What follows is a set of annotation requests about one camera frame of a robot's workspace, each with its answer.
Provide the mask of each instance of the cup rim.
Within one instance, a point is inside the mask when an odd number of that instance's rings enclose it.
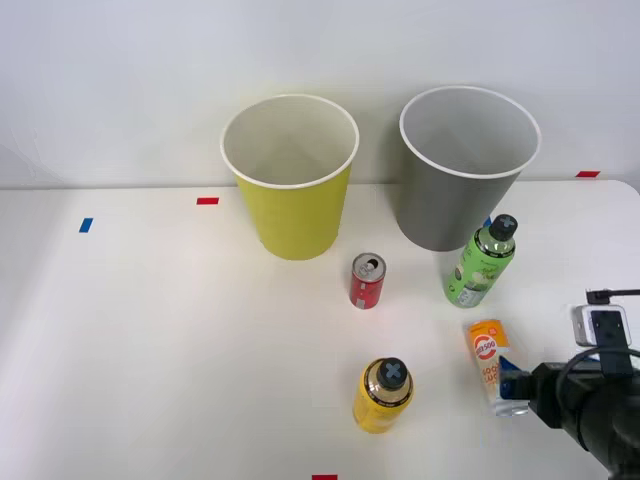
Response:
[[[349,157],[347,158],[347,160],[340,165],[339,168],[337,168],[336,170],[334,170],[333,172],[331,172],[329,175],[325,175],[324,177],[318,178],[316,180],[313,180],[311,182],[306,182],[306,183],[297,183],[297,184],[293,184],[293,185],[279,185],[276,183],[267,183],[267,182],[262,182],[260,180],[256,180],[255,178],[251,178],[250,176],[242,173],[240,170],[238,170],[230,161],[229,158],[227,157],[227,152],[224,148],[224,139],[227,135],[227,131],[229,129],[229,127],[231,126],[231,124],[240,116],[242,115],[244,112],[246,112],[247,110],[260,105],[262,103],[266,103],[269,101],[272,101],[274,99],[277,98],[283,98],[283,97],[303,97],[303,98],[307,98],[310,100],[316,100],[316,101],[320,101],[323,103],[326,103],[327,105],[330,105],[334,108],[336,108],[338,111],[340,111],[346,118],[347,120],[349,120],[349,123],[351,124],[351,126],[353,127],[353,131],[355,132],[355,141],[354,141],[354,145],[353,145],[353,150],[351,151],[351,154],[349,155]],[[342,172],[344,172],[347,168],[349,168],[349,166],[351,165],[351,163],[353,162],[354,157],[356,156],[356,153],[358,151],[358,148],[360,146],[360,131],[358,130],[358,124],[356,123],[356,121],[353,119],[353,117],[351,116],[351,114],[349,112],[347,112],[343,107],[341,107],[340,105],[338,105],[335,102],[332,102],[331,100],[327,100],[326,98],[323,97],[319,97],[317,95],[308,95],[306,93],[284,93],[281,95],[275,95],[272,97],[268,97],[265,99],[262,99],[256,103],[253,103],[251,105],[249,105],[248,107],[242,109],[241,111],[239,111],[237,114],[235,114],[233,116],[233,118],[231,118],[231,120],[229,120],[229,122],[227,122],[227,124],[225,125],[225,127],[222,129],[222,134],[220,135],[220,151],[222,153],[222,159],[224,160],[224,163],[227,165],[227,167],[229,167],[229,169],[238,177],[242,178],[243,180],[246,180],[247,182],[253,184],[253,185],[258,185],[260,187],[264,187],[264,188],[271,188],[274,190],[298,190],[301,188],[308,188],[308,187],[313,187],[315,185],[320,185],[321,183],[325,183],[335,177],[337,177],[338,175],[340,175]]]
[[[432,93],[435,93],[435,92],[438,92],[438,91],[441,91],[441,90],[474,90],[474,91],[477,91],[477,92],[488,93],[489,95],[493,95],[495,97],[498,97],[498,98],[500,98],[502,100],[505,100],[505,101],[509,102],[511,105],[513,105],[518,110],[520,110],[522,113],[524,113],[525,116],[529,119],[529,121],[533,125],[533,128],[534,128],[534,130],[536,132],[536,140],[537,140],[536,149],[533,152],[533,154],[531,155],[531,157],[529,158],[529,160],[524,162],[519,167],[516,167],[516,168],[514,168],[512,170],[508,170],[506,172],[482,174],[482,173],[461,172],[461,171],[458,171],[458,170],[453,170],[451,168],[447,168],[447,167],[445,167],[443,165],[440,165],[440,164],[434,162],[433,160],[430,160],[425,155],[420,153],[418,151],[418,149],[416,147],[414,147],[413,144],[407,138],[407,135],[406,135],[406,133],[404,131],[404,117],[405,117],[405,114],[407,113],[407,111],[409,110],[409,108],[411,107],[411,105],[413,105],[415,102],[417,102],[418,100],[420,100],[422,97],[424,97],[426,95],[429,95],[429,94],[432,94]],[[522,170],[524,170],[527,167],[527,165],[529,165],[531,162],[533,162],[533,160],[538,155],[538,152],[540,151],[540,145],[542,144],[542,133],[540,132],[540,127],[538,126],[538,122],[536,122],[536,119],[533,118],[533,115],[531,115],[527,111],[526,108],[524,108],[518,102],[510,99],[506,95],[503,95],[501,93],[495,92],[493,90],[489,90],[487,88],[474,87],[474,86],[471,86],[471,85],[446,85],[444,87],[432,88],[431,90],[427,90],[426,92],[419,93],[418,95],[413,97],[409,101],[409,103],[407,103],[404,106],[404,108],[402,109],[402,113],[400,114],[399,125],[400,125],[400,134],[402,135],[402,139],[404,140],[405,145],[407,145],[407,147],[409,147],[409,150],[411,150],[416,157],[418,157],[420,160],[422,160],[426,164],[432,166],[433,168],[436,168],[436,169],[438,169],[438,170],[440,170],[442,172],[448,173],[450,175],[454,175],[456,177],[473,178],[473,179],[479,179],[479,180],[491,180],[491,179],[495,179],[495,178],[510,177],[512,175],[520,173]]]

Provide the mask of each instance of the yellow spray can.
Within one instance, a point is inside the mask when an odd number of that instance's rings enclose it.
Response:
[[[413,379],[406,365],[398,358],[380,358],[360,376],[353,416],[366,432],[384,433],[412,398]]]

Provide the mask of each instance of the gray paper cup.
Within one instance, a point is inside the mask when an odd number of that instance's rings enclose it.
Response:
[[[540,149],[535,119],[491,90],[441,87],[402,110],[406,145],[398,225],[435,251],[462,247]]]

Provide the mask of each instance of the bottle cap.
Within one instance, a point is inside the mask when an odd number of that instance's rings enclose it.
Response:
[[[500,242],[506,242],[513,237],[518,228],[518,222],[511,215],[498,215],[489,227],[489,235]]]
[[[384,389],[398,390],[403,387],[407,375],[407,367],[402,360],[390,357],[382,360],[376,378]]]

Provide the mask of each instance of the paper cup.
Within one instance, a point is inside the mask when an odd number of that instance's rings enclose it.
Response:
[[[513,100],[477,87],[441,87],[400,116],[406,145],[398,225],[435,251],[469,241],[540,149],[535,119]]]
[[[269,98],[229,122],[222,157],[267,250],[306,260],[333,244],[359,141],[345,109],[311,95]]]

